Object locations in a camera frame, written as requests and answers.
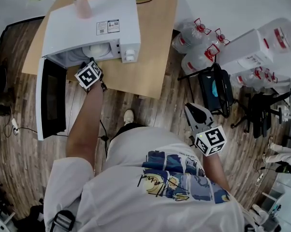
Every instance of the electrical outlet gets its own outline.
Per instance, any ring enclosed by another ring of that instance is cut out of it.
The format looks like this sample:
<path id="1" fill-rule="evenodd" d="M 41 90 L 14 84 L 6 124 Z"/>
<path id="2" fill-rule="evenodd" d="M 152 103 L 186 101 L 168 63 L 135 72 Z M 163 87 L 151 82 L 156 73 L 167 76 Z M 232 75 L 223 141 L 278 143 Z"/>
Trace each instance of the electrical outlet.
<path id="1" fill-rule="evenodd" d="M 262 178 L 263 178 L 263 173 L 259 176 L 256 182 L 260 182 Z"/>
<path id="2" fill-rule="evenodd" d="M 13 118 L 13 119 L 11 120 L 11 122 L 12 122 L 12 126 L 14 127 L 13 130 L 14 130 L 15 134 L 17 135 L 18 132 L 19 132 L 18 123 L 16 122 L 16 119 L 15 119 L 15 118 Z"/>

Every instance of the wall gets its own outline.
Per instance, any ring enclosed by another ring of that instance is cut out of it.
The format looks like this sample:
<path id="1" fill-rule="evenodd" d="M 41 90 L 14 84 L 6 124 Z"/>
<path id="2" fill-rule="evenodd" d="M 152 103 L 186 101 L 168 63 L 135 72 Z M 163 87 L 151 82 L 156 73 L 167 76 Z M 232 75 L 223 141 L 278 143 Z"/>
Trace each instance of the wall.
<path id="1" fill-rule="evenodd" d="M 279 17 L 291 21 L 291 0 L 179 0 L 177 29 L 181 21 L 198 17 L 210 29 L 220 27 L 233 40 Z M 270 67 L 277 74 L 291 76 L 291 53 L 277 56 Z"/>
<path id="2" fill-rule="evenodd" d="M 0 0 L 0 36 L 9 24 L 45 15 L 54 1 Z"/>
<path id="3" fill-rule="evenodd" d="M 0 35 L 7 25 L 45 15 L 55 0 L 0 0 Z M 185 19 L 200 17 L 211 29 L 220 27 L 229 40 L 286 17 L 291 20 L 291 0 L 179 0 L 175 28 Z M 291 53 L 276 57 L 277 74 L 291 76 Z"/>

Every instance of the white box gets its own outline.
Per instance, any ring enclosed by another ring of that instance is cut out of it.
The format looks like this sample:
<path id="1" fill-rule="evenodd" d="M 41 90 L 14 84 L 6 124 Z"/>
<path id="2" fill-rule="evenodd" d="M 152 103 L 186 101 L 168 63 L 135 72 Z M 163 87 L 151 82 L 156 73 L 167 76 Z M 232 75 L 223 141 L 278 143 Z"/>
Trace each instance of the white box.
<path id="1" fill-rule="evenodd" d="M 272 64 L 273 54 L 260 33 L 252 29 L 225 46 L 217 56 L 217 63 L 228 74 L 234 74 Z"/>
<path id="2" fill-rule="evenodd" d="M 226 145 L 226 142 L 227 139 L 222 126 L 199 133 L 195 137 L 195 146 L 199 148 L 205 156 L 220 152 Z"/>

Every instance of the plastic water bottle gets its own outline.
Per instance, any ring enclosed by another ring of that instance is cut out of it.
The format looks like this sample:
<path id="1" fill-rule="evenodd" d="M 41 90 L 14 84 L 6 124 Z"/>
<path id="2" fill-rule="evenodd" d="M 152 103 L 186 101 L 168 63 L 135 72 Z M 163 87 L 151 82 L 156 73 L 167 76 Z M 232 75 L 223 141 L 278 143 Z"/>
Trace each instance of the plastic water bottle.
<path id="1" fill-rule="evenodd" d="M 278 18 L 260 27 L 258 31 L 273 54 L 291 51 L 291 21 L 288 19 Z"/>
<path id="2" fill-rule="evenodd" d="M 210 67 L 215 55 L 219 53 L 219 49 L 216 45 L 212 44 L 206 51 L 201 52 L 198 47 L 193 48 L 182 60 L 182 69 L 186 75 L 203 70 Z"/>
<path id="3" fill-rule="evenodd" d="M 231 75 L 230 81 L 234 87 L 246 86 L 259 91 L 263 87 L 272 87 L 272 84 L 277 82 L 277 78 L 274 73 L 270 73 L 269 69 L 258 67 Z"/>
<path id="4" fill-rule="evenodd" d="M 222 34 L 221 29 L 217 29 L 214 32 L 211 32 L 208 37 L 208 45 L 214 44 L 218 47 L 219 50 L 224 48 L 230 43 L 229 40 L 226 40 L 225 35 Z"/>
<path id="5" fill-rule="evenodd" d="M 186 54 L 193 47 L 202 44 L 210 32 L 211 30 L 206 29 L 198 18 L 194 23 L 189 23 L 184 27 L 182 32 L 174 38 L 172 46 L 179 53 Z"/>
<path id="6" fill-rule="evenodd" d="M 206 37 L 202 44 L 195 47 L 195 52 L 201 54 L 201 52 L 204 52 L 208 46 L 214 44 L 217 46 L 217 48 L 222 51 L 222 49 L 230 43 L 229 40 L 225 39 L 225 35 L 222 34 L 221 29 L 217 29 L 215 31 L 212 31 L 208 37 Z"/>

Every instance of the white sneaker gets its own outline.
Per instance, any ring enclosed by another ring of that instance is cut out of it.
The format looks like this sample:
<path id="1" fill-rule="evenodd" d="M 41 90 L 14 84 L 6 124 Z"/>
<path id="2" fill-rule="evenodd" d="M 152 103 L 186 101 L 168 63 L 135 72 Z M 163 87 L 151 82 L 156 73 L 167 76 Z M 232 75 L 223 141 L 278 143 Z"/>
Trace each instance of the white sneaker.
<path id="1" fill-rule="evenodd" d="M 134 113 L 131 109 L 127 110 L 124 114 L 124 125 L 134 122 Z"/>
<path id="2" fill-rule="evenodd" d="M 262 154 L 262 160 L 266 164 L 266 153 L 265 152 Z"/>
<path id="3" fill-rule="evenodd" d="M 273 137 L 270 136 L 267 148 L 270 149 L 271 144 L 273 143 Z"/>

